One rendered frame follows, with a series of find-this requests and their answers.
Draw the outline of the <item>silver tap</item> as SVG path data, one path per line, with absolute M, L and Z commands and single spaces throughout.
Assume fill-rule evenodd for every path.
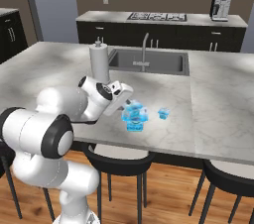
M 140 65 L 142 67 L 142 71 L 145 71 L 145 68 L 147 66 L 149 66 L 149 62 L 145 61 L 145 54 L 146 54 L 146 44 L 147 44 L 147 40 L 149 38 L 149 33 L 146 33 L 144 40 L 143 40 L 143 45 L 142 45 L 142 60 L 141 61 L 133 61 L 133 65 Z

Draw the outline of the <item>small blue yogurt container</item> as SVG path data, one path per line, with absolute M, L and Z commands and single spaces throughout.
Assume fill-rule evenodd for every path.
M 159 117 L 163 120 L 166 120 L 169 117 L 170 109 L 166 107 L 162 107 L 158 111 Z

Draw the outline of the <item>grey sink basin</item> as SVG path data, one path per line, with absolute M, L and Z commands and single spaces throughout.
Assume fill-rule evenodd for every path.
M 109 54 L 112 70 L 147 72 L 171 75 L 190 75 L 187 53 L 145 51 L 145 69 L 142 69 L 142 51 L 113 49 Z

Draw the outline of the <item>black hob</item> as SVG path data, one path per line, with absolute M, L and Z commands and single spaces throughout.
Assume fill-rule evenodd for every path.
M 150 12 L 133 12 L 128 20 L 145 20 L 145 21 L 179 21 L 185 22 L 187 15 L 185 13 L 150 13 Z

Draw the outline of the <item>white paper towel roll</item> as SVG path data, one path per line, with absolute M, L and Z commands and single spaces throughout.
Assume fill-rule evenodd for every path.
M 104 84 L 110 82 L 108 66 L 108 46 L 97 40 L 89 46 L 92 76 Z

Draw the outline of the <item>large blue yogurt container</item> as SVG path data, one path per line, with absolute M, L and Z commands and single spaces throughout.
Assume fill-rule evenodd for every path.
M 138 121 L 140 119 L 140 110 L 143 105 L 139 102 L 127 104 L 122 111 L 121 119 L 123 121 Z
M 148 111 L 146 108 L 132 110 L 126 121 L 129 132 L 142 132 L 144 123 L 148 121 Z

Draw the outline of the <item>dark side cupboard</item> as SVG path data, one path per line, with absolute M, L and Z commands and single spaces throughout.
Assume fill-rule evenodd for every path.
M 0 63 L 28 47 L 18 9 L 0 8 Z

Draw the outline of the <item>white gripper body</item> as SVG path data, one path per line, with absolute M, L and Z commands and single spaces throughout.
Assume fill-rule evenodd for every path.
M 134 90 L 131 86 L 121 82 L 112 82 L 108 84 L 112 92 L 112 101 L 103 112 L 106 116 L 111 116 L 119 107 L 123 106 L 126 100 L 133 94 Z

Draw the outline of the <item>dark base cupboards run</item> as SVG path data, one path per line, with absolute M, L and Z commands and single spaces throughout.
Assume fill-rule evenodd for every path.
M 142 47 L 146 34 L 148 48 L 239 53 L 245 28 L 141 23 L 105 23 L 77 21 L 78 40 L 92 44 L 96 40 L 123 47 Z

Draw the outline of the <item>silver coffee machine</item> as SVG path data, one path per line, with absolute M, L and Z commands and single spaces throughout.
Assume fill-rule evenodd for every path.
M 231 0 L 211 0 L 209 16 L 212 21 L 227 22 Z

